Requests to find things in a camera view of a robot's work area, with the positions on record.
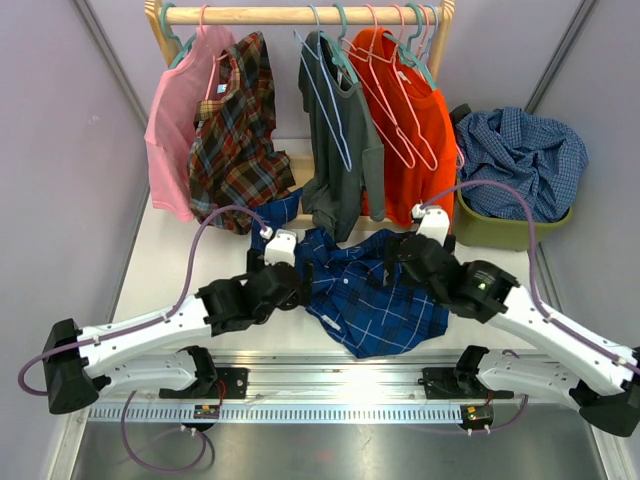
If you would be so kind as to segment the blue plaid shirt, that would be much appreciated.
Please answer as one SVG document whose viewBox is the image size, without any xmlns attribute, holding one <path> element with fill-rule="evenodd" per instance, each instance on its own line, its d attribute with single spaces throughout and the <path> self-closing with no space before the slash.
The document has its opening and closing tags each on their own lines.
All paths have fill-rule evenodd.
<svg viewBox="0 0 640 480">
<path fill-rule="evenodd" d="M 446 333 L 449 311 L 404 285 L 400 265 L 387 267 L 390 248 L 408 237 L 382 229 L 342 248 L 314 227 L 298 241 L 296 269 L 313 268 L 306 313 L 358 359 L 403 354 Z"/>
</svg>

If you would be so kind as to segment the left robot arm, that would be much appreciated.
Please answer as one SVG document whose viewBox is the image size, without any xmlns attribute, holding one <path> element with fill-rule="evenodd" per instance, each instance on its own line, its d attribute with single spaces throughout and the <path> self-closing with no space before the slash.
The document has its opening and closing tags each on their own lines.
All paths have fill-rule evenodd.
<svg viewBox="0 0 640 480">
<path fill-rule="evenodd" d="M 50 413 L 72 413 L 119 390 L 155 389 L 175 399 L 208 396 L 218 374 L 199 341 L 245 331 L 266 323 L 275 310 L 311 302 L 311 261 L 269 265 L 252 249 L 248 264 L 246 274 L 211 282 L 177 310 L 151 312 L 121 325 L 55 323 L 43 361 Z"/>
</svg>

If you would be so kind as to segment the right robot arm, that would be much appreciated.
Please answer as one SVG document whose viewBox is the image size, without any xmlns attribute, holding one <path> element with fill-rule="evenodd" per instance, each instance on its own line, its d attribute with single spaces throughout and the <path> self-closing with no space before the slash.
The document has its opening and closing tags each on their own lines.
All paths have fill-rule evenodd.
<svg viewBox="0 0 640 480">
<path fill-rule="evenodd" d="M 608 434 L 630 437 L 639 424 L 638 349 L 583 329 L 493 263 L 459 262 L 453 242 L 420 234 L 386 240 L 385 281 L 397 280 L 460 318 L 517 336 L 552 360 L 528 361 L 470 345 L 446 387 L 467 398 L 512 392 L 551 401 Z"/>
</svg>

